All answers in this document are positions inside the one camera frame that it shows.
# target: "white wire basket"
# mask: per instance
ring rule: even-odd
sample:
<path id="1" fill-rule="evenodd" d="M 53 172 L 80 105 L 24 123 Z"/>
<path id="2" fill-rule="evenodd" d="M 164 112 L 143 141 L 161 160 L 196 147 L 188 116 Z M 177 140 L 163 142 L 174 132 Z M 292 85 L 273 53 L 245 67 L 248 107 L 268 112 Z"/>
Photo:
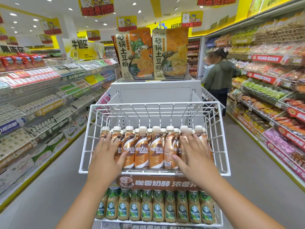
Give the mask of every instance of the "white wire basket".
<path id="1" fill-rule="evenodd" d="M 175 128 L 182 125 L 194 128 L 196 125 L 203 125 L 207 130 L 219 173 L 222 176 L 231 175 L 219 101 L 112 104 L 114 99 L 115 96 L 107 104 L 90 107 L 89 119 L 93 120 L 88 120 L 79 173 L 88 173 L 92 152 L 99 141 L 103 126 L 120 126 L 124 129 L 128 125 L 134 128 L 165 128 L 168 125 Z M 180 170 L 167 169 L 126 169 L 122 170 L 122 174 L 183 176 Z"/>

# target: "green jacket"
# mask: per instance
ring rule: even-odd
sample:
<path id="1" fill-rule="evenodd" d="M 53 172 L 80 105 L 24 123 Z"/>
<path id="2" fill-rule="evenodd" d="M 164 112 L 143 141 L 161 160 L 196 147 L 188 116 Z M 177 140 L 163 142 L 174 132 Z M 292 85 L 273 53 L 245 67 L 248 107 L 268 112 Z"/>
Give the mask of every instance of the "green jacket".
<path id="1" fill-rule="evenodd" d="M 210 89 L 223 89 L 232 87 L 232 78 L 241 74 L 233 63 L 227 60 L 220 61 L 215 64 L 209 71 L 205 80 L 204 88 Z"/>

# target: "person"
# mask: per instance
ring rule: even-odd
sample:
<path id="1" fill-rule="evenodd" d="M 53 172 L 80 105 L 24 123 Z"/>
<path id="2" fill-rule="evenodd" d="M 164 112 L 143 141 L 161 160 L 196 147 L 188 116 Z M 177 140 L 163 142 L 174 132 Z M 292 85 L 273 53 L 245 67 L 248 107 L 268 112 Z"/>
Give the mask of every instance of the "person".
<path id="1" fill-rule="evenodd" d="M 207 74 L 208 74 L 208 72 L 209 72 L 209 70 L 214 66 L 214 64 L 213 64 L 213 52 L 209 52 L 208 54 L 207 54 L 207 56 L 206 57 L 204 57 L 204 62 L 205 62 L 205 64 L 206 65 L 209 65 L 208 66 L 208 68 L 207 69 L 205 69 L 204 71 L 203 71 L 203 76 L 202 76 L 202 79 L 201 79 L 201 84 L 204 84 L 205 83 L 205 80 L 206 80 L 206 78 L 207 78 Z"/>
<path id="2" fill-rule="evenodd" d="M 233 63 L 225 60 L 229 54 L 225 49 L 218 48 L 212 53 L 212 63 L 215 65 L 208 71 L 204 88 L 226 107 L 232 78 L 240 75 L 241 71 Z M 226 109 L 223 109 L 222 115 L 225 116 L 225 113 Z"/>
<path id="3" fill-rule="evenodd" d="M 113 143 L 110 134 L 101 138 L 93 151 L 88 177 L 82 191 L 60 220 L 56 229 L 91 229 L 95 213 L 109 185 L 121 173 L 127 152 L 115 162 L 120 139 Z M 235 229 L 284 229 L 277 221 L 264 213 L 237 190 L 220 174 L 208 153 L 209 147 L 196 134 L 180 137 L 189 162 L 185 164 L 178 156 L 172 155 L 182 173 L 194 184 L 207 192 L 218 204 Z"/>

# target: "aisle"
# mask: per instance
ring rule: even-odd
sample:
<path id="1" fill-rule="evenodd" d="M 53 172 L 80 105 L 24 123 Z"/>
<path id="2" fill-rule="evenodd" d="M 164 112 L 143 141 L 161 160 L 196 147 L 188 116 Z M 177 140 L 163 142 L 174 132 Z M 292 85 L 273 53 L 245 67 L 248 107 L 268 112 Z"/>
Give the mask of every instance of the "aisle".
<path id="1" fill-rule="evenodd" d="M 227 180 L 286 228 L 303 228 L 305 193 L 228 116 L 224 118 L 232 176 Z M 0 214 L 0 229 L 53 229 L 81 191 L 81 135 Z M 99 229 L 98 223 L 93 229 Z M 225 219 L 224 229 L 231 229 Z"/>

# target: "floor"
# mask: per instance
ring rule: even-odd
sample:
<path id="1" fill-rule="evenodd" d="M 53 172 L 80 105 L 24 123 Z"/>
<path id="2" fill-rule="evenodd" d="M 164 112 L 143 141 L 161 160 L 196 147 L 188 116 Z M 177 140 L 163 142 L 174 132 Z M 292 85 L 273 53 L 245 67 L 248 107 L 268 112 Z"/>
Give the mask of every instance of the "floor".
<path id="1" fill-rule="evenodd" d="M 304 228 L 305 193 L 228 116 L 224 127 L 232 173 L 226 179 L 286 228 Z M 0 229 L 55 228 L 86 181 L 86 175 L 78 173 L 84 138 L 81 135 L 0 214 Z M 95 222 L 93 229 L 100 228 Z M 233 228 L 225 217 L 223 228 Z"/>

